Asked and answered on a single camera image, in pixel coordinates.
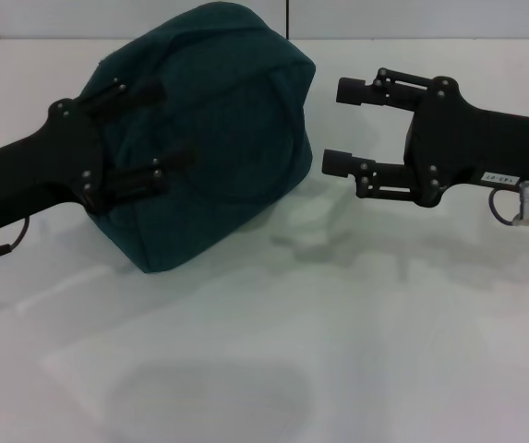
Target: dark green pillow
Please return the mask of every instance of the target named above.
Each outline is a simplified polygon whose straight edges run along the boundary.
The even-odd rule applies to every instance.
[[[116,167],[143,166],[180,147],[196,163],[170,192],[92,217],[145,272],[203,252],[293,189],[311,148],[303,104],[315,66],[246,7],[212,3],[164,23],[101,61],[84,93],[158,78],[160,105],[107,124]]]

